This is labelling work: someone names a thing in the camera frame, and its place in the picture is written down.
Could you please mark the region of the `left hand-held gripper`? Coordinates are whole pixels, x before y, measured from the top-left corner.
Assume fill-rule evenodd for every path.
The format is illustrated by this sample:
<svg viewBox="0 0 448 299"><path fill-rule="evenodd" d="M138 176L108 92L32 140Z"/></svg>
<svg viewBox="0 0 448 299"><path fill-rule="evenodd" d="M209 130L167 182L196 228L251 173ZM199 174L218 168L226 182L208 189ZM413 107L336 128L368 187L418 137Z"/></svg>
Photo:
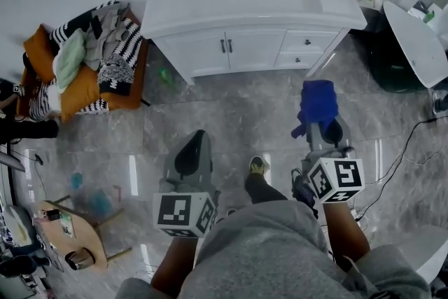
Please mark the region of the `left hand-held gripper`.
<svg viewBox="0 0 448 299"><path fill-rule="evenodd" d="M154 227L171 237L203 238L218 213L212 171L207 132L196 130L181 138L165 158L164 178L153 195Z"/></svg>

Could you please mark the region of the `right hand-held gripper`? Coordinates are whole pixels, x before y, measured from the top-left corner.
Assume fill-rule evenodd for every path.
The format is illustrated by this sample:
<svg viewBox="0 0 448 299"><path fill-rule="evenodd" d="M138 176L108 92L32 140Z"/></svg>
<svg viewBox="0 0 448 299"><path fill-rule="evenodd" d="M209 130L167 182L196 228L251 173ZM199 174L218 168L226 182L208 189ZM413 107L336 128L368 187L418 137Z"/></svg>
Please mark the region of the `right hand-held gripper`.
<svg viewBox="0 0 448 299"><path fill-rule="evenodd" d="M347 124L342 118L335 118L324 133L318 123L308 124L306 138L310 152L302 160L304 182L319 202L347 202L365 189L363 161L354 147L347 146Z"/></svg>

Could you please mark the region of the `blue cloth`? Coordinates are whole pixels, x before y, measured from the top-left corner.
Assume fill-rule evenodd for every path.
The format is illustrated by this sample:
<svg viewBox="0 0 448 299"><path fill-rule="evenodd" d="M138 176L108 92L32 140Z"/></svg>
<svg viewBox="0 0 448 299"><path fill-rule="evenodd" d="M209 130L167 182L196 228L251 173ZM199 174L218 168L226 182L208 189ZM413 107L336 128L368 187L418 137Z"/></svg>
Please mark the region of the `blue cloth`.
<svg viewBox="0 0 448 299"><path fill-rule="evenodd" d="M302 86L300 110L297 119L300 125L291 136L304 136L308 125L318 124L326 132L331 122L339 115L334 84L328 80L305 81Z"/></svg>

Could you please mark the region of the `white cabinet door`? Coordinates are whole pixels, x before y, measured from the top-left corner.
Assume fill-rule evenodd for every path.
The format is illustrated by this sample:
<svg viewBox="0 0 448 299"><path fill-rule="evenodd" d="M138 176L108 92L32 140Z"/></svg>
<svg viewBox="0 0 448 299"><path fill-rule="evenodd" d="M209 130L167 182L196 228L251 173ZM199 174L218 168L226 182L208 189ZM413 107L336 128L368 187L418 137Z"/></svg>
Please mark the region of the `white cabinet door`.
<svg viewBox="0 0 448 299"><path fill-rule="evenodd" d="M222 30L166 36L164 41L170 53L167 58L189 77L227 73L230 70L229 57L227 48L226 53L222 53L221 39L226 40Z"/></svg>
<svg viewBox="0 0 448 299"><path fill-rule="evenodd" d="M274 68L286 31L255 29L226 31L232 39L233 52L229 53L230 71L262 71Z"/></svg>

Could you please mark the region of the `person's left forearm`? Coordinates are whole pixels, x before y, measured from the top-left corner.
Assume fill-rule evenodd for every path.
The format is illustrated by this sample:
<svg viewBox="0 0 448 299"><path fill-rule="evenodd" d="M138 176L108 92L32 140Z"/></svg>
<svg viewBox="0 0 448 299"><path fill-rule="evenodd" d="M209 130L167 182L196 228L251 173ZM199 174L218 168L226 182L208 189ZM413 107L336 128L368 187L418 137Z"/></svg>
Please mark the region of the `person's left forearm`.
<svg viewBox="0 0 448 299"><path fill-rule="evenodd" d="M151 279L151 286L165 295L176 298L186 277L193 270L197 244L198 238L173 238Z"/></svg>

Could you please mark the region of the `person's right forearm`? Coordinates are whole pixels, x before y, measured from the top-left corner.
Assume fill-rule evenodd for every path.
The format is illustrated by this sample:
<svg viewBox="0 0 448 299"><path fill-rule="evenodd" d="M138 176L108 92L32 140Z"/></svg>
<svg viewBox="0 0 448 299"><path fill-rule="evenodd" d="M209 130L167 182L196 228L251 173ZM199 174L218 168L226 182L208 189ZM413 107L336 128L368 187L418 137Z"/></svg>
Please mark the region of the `person's right forearm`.
<svg viewBox="0 0 448 299"><path fill-rule="evenodd" d="M370 251L367 237L358 226L345 202L323 205L328 237L335 261L348 272L353 263Z"/></svg>

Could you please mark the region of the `mint green cloth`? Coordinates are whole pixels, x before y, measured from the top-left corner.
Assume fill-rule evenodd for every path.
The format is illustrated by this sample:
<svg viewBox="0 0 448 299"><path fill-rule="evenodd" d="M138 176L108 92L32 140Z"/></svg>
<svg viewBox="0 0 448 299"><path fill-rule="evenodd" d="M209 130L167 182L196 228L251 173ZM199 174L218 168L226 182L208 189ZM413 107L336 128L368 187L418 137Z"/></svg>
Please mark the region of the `mint green cloth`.
<svg viewBox="0 0 448 299"><path fill-rule="evenodd" d="M52 63L58 93L62 94L77 77L85 54L85 32L76 29L60 46Z"/></svg>

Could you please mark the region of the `black yellow shoe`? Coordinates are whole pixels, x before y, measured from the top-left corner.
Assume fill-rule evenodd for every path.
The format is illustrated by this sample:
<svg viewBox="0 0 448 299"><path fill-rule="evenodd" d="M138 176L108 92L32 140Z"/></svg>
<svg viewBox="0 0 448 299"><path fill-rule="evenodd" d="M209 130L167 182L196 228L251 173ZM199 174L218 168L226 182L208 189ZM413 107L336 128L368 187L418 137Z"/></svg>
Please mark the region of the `black yellow shoe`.
<svg viewBox="0 0 448 299"><path fill-rule="evenodd" d="M270 164L261 156L255 155L249 163L249 176L252 178L265 180L265 176L270 170Z"/></svg>

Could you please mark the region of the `person's right trouser leg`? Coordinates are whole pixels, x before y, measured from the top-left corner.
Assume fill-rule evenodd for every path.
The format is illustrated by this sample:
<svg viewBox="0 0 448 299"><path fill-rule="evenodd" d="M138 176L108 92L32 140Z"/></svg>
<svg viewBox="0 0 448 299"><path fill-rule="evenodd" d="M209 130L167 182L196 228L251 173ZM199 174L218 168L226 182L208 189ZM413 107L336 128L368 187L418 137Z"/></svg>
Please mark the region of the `person's right trouser leg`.
<svg viewBox="0 0 448 299"><path fill-rule="evenodd" d="M253 204L288 199L278 190L271 187L266 182L265 177L259 173L250 173L245 180L244 187Z"/></svg>

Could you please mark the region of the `green plastic object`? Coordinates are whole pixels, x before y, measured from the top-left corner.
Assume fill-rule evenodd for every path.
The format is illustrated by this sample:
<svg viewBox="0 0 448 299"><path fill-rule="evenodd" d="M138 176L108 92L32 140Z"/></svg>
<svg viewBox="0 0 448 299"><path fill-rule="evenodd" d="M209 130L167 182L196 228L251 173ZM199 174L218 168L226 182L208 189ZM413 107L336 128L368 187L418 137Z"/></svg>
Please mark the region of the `green plastic object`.
<svg viewBox="0 0 448 299"><path fill-rule="evenodd" d="M173 78L171 72L170 72L168 69L166 69L166 68L164 68L164 67L160 67L160 68L158 69L158 73L159 73L160 78L161 78L161 79L162 79L168 86L170 86L171 88L175 88L175 87L176 87L175 80L174 80L174 78Z"/></svg>

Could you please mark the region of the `dark green tub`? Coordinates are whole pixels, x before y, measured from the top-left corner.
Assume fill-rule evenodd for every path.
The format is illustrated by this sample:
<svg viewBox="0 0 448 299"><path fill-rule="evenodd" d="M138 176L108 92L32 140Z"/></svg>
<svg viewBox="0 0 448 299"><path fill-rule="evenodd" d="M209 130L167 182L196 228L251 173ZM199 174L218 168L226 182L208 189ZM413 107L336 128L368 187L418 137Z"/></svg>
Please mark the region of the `dark green tub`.
<svg viewBox="0 0 448 299"><path fill-rule="evenodd" d="M416 92L426 88L412 70L393 31L373 33L367 41L367 64L378 86L387 92Z"/></svg>

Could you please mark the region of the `person's grey sweatshirt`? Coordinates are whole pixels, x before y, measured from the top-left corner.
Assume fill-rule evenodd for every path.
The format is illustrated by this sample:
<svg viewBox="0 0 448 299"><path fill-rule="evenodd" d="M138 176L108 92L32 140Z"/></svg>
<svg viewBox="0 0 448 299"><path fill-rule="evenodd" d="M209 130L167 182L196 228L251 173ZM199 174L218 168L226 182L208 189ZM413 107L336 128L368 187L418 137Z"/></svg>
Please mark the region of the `person's grey sweatshirt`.
<svg viewBox="0 0 448 299"><path fill-rule="evenodd" d="M282 200L248 206L206 236L179 293L126 279L115 299L430 299L426 281L391 245L348 260L329 251L310 208Z"/></svg>

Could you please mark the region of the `speckled black white knit blanket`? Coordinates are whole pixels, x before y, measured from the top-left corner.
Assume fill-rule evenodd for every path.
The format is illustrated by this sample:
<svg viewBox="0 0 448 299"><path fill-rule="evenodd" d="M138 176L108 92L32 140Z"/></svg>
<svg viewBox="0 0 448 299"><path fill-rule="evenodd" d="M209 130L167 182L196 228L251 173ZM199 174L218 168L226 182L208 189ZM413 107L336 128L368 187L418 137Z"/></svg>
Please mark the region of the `speckled black white knit blanket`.
<svg viewBox="0 0 448 299"><path fill-rule="evenodd" d="M128 96L134 83L134 70L119 54L112 55L102 64L97 77L99 92Z"/></svg>

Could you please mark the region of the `round wooden table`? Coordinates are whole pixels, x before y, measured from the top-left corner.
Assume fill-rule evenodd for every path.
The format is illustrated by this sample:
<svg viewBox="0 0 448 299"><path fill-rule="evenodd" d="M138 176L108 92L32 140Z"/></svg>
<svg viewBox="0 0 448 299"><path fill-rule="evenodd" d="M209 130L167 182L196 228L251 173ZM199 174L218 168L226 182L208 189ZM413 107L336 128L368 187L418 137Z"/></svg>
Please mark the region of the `round wooden table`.
<svg viewBox="0 0 448 299"><path fill-rule="evenodd" d="M86 215L79 211L61 205L63 201L69 198L70 196L67 195L57 201L42 200L38 206L38 209L41 211L58 210L60 214L67 214L71 217L73 227L72 237L64 233L60 220L44 221L41 224L43 234L52 245L55 245L56 253L59 256L62 257L72 251L87 249L95 261L93 268L105 270L108 268L110 262L132 251L132 247L128 247L109 256L105 252L103 240L100 235L100 227L123 214L123 208L115 211L104 220L93 223L88 220Z"/></svg>

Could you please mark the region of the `metallic cup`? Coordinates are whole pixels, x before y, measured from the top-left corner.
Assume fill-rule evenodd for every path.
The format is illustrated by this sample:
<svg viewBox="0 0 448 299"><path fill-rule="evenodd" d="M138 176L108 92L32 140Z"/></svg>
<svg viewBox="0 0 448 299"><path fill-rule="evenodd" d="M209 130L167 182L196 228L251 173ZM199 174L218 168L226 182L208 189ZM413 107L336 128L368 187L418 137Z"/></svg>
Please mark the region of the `metallic cup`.
<svg viewBox="0 0 448 299"><path fill-rule="evenodd" d="M84 270L92 267L96 260L93 254L86 248L81 248L76 251L69 252L64 257L65 262L72 270Z"/></svg>

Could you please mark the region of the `grey clothing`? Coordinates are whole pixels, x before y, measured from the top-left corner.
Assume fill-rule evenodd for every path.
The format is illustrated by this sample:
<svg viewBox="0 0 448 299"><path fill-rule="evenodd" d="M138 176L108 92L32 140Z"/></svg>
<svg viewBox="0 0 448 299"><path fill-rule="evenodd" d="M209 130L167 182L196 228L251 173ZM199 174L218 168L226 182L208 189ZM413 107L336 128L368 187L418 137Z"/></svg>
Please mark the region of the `grey clothing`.
<svg viewBox="0 0 448 299"><path fill-rule="evenodd" d="M113 4L92 12L90 27L85 33L85 58L89 68L97 71L102 60L107 60L115 47L125 40L129 31L123 23L127 6Z"/></svg>

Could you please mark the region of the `orange cushion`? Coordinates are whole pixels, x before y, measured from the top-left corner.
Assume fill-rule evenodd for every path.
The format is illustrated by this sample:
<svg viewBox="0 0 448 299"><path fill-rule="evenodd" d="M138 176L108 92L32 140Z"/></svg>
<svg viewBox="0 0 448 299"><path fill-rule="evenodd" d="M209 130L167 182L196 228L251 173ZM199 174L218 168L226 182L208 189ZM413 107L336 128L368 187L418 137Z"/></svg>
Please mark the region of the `orange cushion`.
<svg viewBox="0 0 448 299"><path fill-rule="evenodd" d="M54 55L50 47L48 33L43 25L39 25L34 35L24 42L24 50L33 70L42 82L51 82L55 78L53 73Z"/></svg>

